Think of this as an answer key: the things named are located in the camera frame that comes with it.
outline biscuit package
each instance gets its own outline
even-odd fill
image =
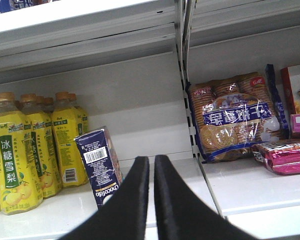
[[[80,151],[99,209],[119,189],[123,181],[109,130],[103,126],[77,136],[74,141]]]
[[[252,145],[285,138],[266,81],[257,72],[191,85],[188,94],[208,163],[251,157]]]
[[[255,160],[276,174],[300,174],[300,139],[264,142],[252,147]]]

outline yellow pear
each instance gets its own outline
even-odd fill
[[[22,199],[22,194],[20,192],[11,192],[5,197],[5,201],[10,206],[14,206],[20,202]]]
[[[46,188],[51,187],[51,185],[54,183],[54,179],[50,173],[44,174],[42,176],[42,181],[44,182],[44,186]]]
[[[27,199],[31,195],[31,187],[24,183],[16,188],[16,192],[21,194],[22,199]]]

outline barcode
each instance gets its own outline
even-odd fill
[[[68,168],[64,171],[65,182],[77,182],[77,173],[75,168]]]
[[[108,157],[106,147],[101,147],[83,154],[85,162],[87,164],[93,163],[100,159]]]

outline green label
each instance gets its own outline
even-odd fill
[[[32,152],[34,157],[34,165],[35,165],[36,173],[40,178],[42,177],[43,173],[42,173],[39,152],[38,152],[37,135],[35,131],[31,132],[31,142],[32,142]]]
[[[25,125],[24,125],[24,129],[25,129],[25,130],[31,129],[31,124],[25,124]]]
[[[12,189],[19,186],[16,163],[14,159],[11,135],[0,136],[0,150],[2,155],[5,188]]]
[[[24,143],[27,164],[30,164],[34,161],[34,154],[32,152],[32,143],[31,142],[32,141],[31,141],[30,133],[26,133],[24,135],[23,143]]]
[[[46,144],[49,151],[49,156],[53,156],[55,154],[55,146],[54,146],[54,140],[52,138],[52,135],[45,136]]]
[[[84,134],[83,128],[82,128],[82,123],[78,124],[78,130],[79,130],[79,135]]]
[[[63,124],[68,124],[68,120],[61,120],[61,121],[54,121],[53,126],[58,126],[58,125],[63,125]]]

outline black object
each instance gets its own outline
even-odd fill
[[[154,203],[159,240],[255,240],[205,205],[166,155],[154,162]]]
[[[149,159],[138,156],[110,200],[60,240],[144,240],[148,195]]]

